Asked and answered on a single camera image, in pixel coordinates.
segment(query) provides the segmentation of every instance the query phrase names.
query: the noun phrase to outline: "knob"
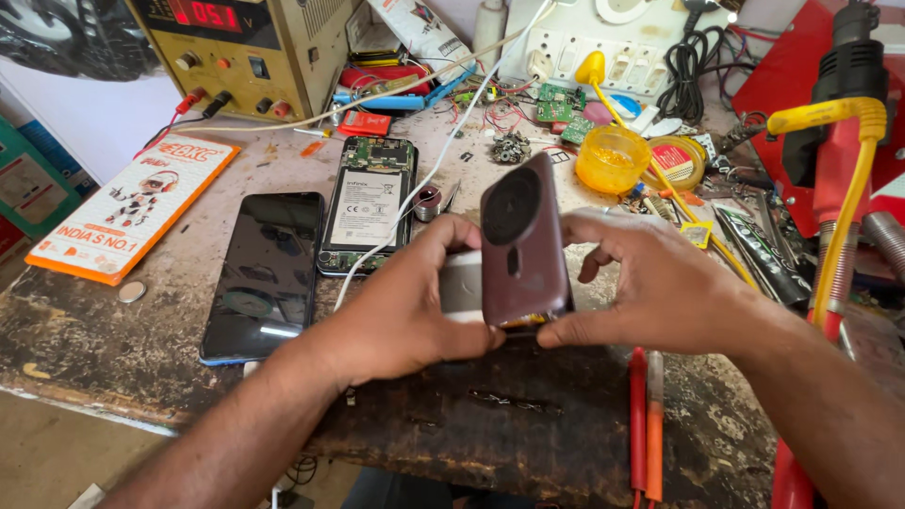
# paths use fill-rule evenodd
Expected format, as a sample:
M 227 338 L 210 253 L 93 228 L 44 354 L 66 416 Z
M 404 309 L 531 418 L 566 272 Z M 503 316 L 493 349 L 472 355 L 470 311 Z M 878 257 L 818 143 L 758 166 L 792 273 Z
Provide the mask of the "knob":
M 182 56 L 176 59 L 176 65 L 183 71 L 188 71 L 198 65 L 198 63 L 198 57 L 192 52 L 182 53 Z

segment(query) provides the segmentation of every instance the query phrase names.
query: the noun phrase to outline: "robot illustration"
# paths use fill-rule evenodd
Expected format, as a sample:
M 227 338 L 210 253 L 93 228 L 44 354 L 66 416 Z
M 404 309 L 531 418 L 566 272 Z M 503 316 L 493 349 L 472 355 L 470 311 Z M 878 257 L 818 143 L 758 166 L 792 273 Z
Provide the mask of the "robot illustration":
M 110 191 L 110 195 L 117 201 L 128 201 L 129 204 L 115 210 L 107 217 L 108 223 L 116 222 L 120 216 L 126 216 L 123 226 L 136 226 L 145 222 L 148 214 L 154 210 L 154 205 L 159 193 L 166 193 L 176 188 L 179 183 L 179 174 L 175 171 L 158 171 L 154 175 L 145 178 L 138 183 L 138 191 L 129 195 L 122 194 L 122 187 Z

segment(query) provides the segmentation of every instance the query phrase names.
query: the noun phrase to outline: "yellow solder paste container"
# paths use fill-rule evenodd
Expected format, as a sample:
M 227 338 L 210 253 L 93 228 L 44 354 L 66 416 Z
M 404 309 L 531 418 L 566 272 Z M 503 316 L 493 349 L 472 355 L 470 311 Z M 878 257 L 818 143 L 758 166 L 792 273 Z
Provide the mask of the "yellow solder paste container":
M 588 187 L 619 194 L 634 187 L 650 163 L 644 138 L 618 126 L 600 126 L 581 143 L 575 172 Z

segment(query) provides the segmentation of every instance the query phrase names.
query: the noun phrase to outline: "red test lead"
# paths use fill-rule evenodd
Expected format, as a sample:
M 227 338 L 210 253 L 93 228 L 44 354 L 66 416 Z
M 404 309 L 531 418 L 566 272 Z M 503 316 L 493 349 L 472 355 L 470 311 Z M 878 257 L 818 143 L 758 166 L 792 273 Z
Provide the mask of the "red test lead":
M 647 359 L 641 347 L 635 347 L 632 358 L 628 361 L 628 377 L 631 486 L 635 490 L 637 503 L 641 498 L 640 493 L 647 489 Z

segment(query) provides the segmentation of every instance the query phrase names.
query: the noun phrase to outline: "smartphone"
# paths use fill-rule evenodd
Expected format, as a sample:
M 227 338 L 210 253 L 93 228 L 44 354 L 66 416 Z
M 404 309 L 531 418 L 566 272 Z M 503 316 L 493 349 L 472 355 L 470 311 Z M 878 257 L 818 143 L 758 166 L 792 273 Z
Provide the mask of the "smartphone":
M 399 208 L 412 191 L 418 150 L 407 139 L 350 136 L 343 146 L 333 198 L 318 253 L 325 275 L 345 276 L 364 254 L 386 240 Z M 356 271 L 368 275 L 408 244 L 412 214 L 395 228 L 395 238 Z
M 547 153 L 481 196 L 481 296 L 484 321 L 502 328 L 540 325 L 574 310 Z
M 242 200 L 201 341 L 202 363 L 266 359 L 308 329 L 323 207 L 320 193 Z

